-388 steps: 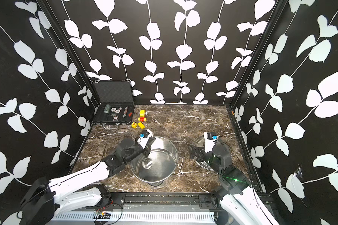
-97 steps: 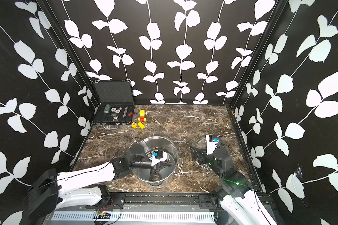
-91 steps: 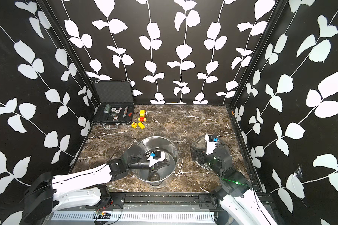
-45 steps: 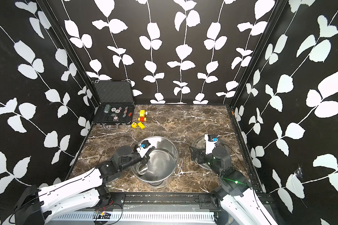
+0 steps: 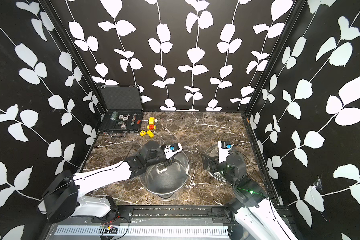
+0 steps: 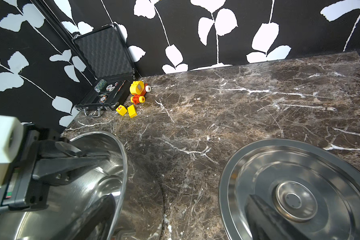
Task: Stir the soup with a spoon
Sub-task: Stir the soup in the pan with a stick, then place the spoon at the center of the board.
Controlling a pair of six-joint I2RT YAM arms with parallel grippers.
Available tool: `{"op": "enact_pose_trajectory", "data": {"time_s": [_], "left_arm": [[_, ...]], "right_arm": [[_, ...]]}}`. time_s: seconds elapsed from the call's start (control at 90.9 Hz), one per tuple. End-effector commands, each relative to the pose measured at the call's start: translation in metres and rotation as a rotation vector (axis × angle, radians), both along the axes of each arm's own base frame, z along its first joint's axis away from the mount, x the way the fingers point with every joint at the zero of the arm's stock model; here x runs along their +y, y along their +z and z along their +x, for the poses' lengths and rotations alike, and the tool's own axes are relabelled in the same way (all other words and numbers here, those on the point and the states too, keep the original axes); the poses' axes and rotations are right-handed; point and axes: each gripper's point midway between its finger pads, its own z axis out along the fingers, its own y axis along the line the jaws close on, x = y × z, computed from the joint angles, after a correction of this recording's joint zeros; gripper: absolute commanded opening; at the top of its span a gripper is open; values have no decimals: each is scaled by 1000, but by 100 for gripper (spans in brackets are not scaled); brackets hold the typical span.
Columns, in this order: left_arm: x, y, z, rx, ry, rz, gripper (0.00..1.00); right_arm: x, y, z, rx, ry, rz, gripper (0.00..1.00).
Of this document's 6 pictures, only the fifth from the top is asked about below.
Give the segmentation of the stainless steel pot lid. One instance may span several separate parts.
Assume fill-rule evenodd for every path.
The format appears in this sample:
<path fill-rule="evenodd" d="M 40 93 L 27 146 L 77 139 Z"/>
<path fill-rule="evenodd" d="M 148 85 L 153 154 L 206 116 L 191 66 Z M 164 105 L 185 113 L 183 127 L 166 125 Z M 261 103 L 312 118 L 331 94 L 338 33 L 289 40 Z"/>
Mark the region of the stainless steel pot lid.
<path fill-rule="evenodd" d="M 209 147 L 201 157 L 203 169 L 218 181 L 235 185 L 248 175 L 247 157 L 224 141 Z"/>

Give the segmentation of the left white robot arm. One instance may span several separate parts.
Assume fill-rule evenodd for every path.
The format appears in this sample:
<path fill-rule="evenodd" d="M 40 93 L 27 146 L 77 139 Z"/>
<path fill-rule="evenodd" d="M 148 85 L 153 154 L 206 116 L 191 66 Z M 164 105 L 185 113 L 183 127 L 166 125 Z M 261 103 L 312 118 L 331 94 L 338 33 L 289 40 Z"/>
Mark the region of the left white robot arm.
<path fill-rule="evenodd" d="M 115 202 L 111 197 L 88 197 L 89 192 L 138 177 L 151 166 L 169 167 L 182 151 L 183 147 L 179 143 L 160 145 L 156 141 L 149 141 L 119 164 L 84 173 L 63 171 L 43 193 L 38 210 L 46 215 L 50 223 L 59 223 L 74 216 L 91 216 L 110 221 L 118 215 Z"/>

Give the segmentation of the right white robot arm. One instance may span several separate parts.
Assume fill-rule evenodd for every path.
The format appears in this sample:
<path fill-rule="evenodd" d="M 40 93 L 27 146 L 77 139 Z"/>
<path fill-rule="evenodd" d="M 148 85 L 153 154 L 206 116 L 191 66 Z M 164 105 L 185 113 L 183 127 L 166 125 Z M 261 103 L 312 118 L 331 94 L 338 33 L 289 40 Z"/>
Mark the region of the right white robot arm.
<path fill-rule="evenodd" d="M 203 167 L 218 172 L 229 183 L 235 198 L 226 204 L 225 215 L 234 226 L 232 240 L 296 240 L 297 236 L 273 206 L 263 188 L 247 173 L 245 156 L 241 152 L 228 153 L 226 160 L 219 156 L 201 154 Z"/>

